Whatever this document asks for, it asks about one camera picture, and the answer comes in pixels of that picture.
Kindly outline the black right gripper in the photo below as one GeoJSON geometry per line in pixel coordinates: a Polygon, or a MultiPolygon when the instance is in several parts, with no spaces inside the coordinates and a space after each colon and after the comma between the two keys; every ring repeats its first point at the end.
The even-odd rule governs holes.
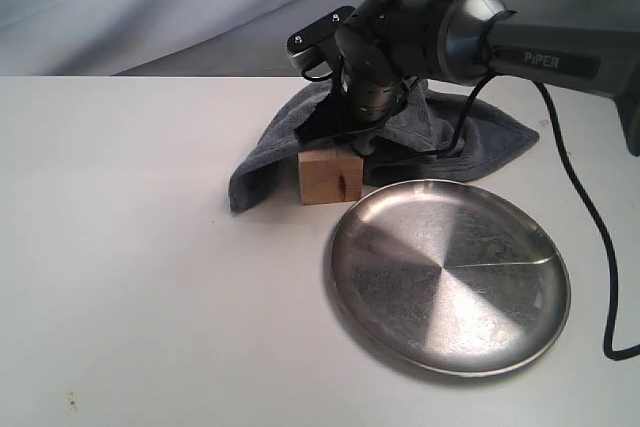
{"type": "MultiPolygon", "coordinates": [[[[335,40],[342,60],[343,95],[330,93],[313,108],[309,117],[294,129],[299,143],[346,142],[348,135],[342,122],[345,101],[356,121],[377,122],[399,108],[406,95],[406,83],[414,78],[397,65],[387,40],[368,38],[355,31],[339,31],[335,40]]],[[[350,139],[349,147],[358,156],[371,156],[378,139],[375,132],[365,132],[350,139]]]]}

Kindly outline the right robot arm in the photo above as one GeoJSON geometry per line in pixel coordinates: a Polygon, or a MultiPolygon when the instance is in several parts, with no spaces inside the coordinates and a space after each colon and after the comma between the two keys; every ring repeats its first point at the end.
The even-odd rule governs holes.
{"type": "Polygon", "coordinates": [[[350,139],[397,114],[408,80],[473,85],[513,76],[611,99],[630,153],[639,151],[639,21],[542,20],[500,0],[364,0],[287,42],[302,74],[328,65],[330,92],[295,131],[302,144],[350,139]]]}

